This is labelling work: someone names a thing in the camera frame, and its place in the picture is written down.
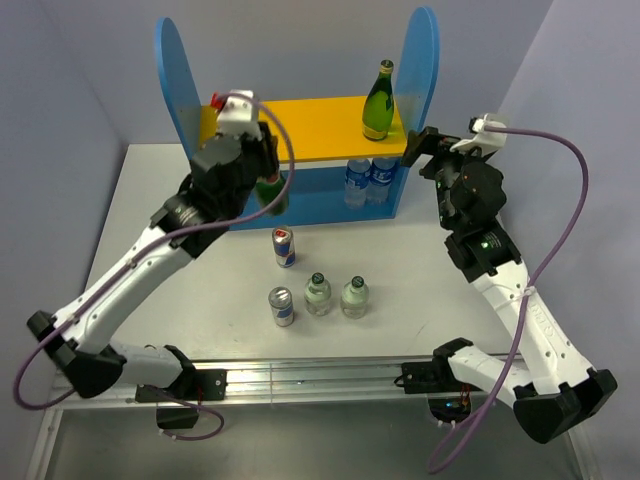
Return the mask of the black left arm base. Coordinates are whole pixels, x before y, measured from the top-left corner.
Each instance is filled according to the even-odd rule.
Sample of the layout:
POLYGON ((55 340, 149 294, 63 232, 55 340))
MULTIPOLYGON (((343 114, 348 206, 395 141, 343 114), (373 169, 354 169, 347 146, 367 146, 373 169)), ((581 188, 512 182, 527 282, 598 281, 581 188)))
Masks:
POLYGON ((137 386, 134 400, 139 404, 173 404, 173 407, 156 408, 157 426, 169 431, 189 430, 196 425, 200 412, 181 403, 172 402, 172 399, 203 407, 206 402, 222 401, 225 398, 226 387, 225 369, 196 369, 189 379, 176 386, 165 389, 148 385, 137 386))

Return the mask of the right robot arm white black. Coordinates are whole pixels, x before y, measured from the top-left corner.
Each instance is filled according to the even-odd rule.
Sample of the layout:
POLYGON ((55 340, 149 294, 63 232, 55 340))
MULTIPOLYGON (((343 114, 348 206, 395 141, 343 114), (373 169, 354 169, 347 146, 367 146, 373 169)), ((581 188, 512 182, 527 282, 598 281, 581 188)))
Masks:
POLYGON ((521 253, 498 220, 506 204, 502 173, 489 158, 506 141, 507 128, 477 126, 468 140, 434 127, 408 135, 401 164, 421 155, 420 171, 436 187, 440 225, 455 267, 497 314, 516 342, 523 367, 513 367, 465 338, 451 340, 427 362, 401 367, 397 381, 408 394, 440 393, 470 386, 494 392, 520 427, 546 444, 595 415, 617 388, 607 370, 596 369, 562 331, 535 289, 521 253))

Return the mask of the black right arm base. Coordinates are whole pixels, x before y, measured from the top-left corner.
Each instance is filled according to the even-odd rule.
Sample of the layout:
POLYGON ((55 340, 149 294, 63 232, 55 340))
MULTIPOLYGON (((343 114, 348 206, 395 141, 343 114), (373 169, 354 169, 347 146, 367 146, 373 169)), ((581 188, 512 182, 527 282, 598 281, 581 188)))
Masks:
POLYGON ((393 383, 405 394, 425 394, 438 425, 455 426, 472 413, 472 387, 456 380, 440 360, 403 363, 393 383))

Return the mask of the blue silver Red Bull can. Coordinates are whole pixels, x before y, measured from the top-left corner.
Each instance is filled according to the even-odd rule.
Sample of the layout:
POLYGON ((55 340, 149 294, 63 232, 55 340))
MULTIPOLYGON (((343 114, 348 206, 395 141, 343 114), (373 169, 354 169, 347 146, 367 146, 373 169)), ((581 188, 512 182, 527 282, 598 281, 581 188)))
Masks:
POLYGON ((271 238, 277 264, 282 268, 291 267, 296 260, 293 231, 288 226, 275 227, 271 238))

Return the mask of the green glass Perrier bottle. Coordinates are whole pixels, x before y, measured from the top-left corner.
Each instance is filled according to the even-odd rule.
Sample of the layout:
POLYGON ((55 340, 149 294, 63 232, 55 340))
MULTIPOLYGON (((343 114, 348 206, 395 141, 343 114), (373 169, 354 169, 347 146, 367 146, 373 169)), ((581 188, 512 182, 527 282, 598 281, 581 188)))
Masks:
MULTIPOLYGON (((261 178, 255 185, 255 196, 261 208, 271 204, 282 192, 286 180, 280 171, 274 173, 268 178, 261 178)), ((269 211, 271 216, 282 215, 288 208, 289 194, 285 192, 281 200, 276 203, 269 211)))

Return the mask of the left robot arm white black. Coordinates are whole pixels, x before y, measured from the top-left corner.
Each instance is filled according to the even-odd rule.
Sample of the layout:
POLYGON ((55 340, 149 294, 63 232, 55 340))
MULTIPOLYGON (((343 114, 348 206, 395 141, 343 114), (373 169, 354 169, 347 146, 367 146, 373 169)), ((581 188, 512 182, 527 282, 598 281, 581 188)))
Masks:
POLYGON ((119 344, 113 336, 174 273, 196 260, 243 211, 256 183, 279 171, 269 126, 252 121, 217 131, 190 160, 178 192, 152 216, 131 249, 77 300, 55 313, 37 311, 27 326, 74 393, 93 398, 118 383, 151 385, 172 399, 195 386, 195 367, 177 347, 119 344))

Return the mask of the silver blue can front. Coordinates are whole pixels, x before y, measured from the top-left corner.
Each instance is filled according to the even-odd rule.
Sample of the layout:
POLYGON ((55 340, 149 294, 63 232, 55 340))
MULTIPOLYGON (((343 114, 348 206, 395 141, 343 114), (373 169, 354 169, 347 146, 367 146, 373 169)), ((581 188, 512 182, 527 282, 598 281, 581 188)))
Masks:
POLYGON ((294 322, 293 297, 291 291, 278 286, 268 295, 272 316, 279 327, 288 327, 294 322))

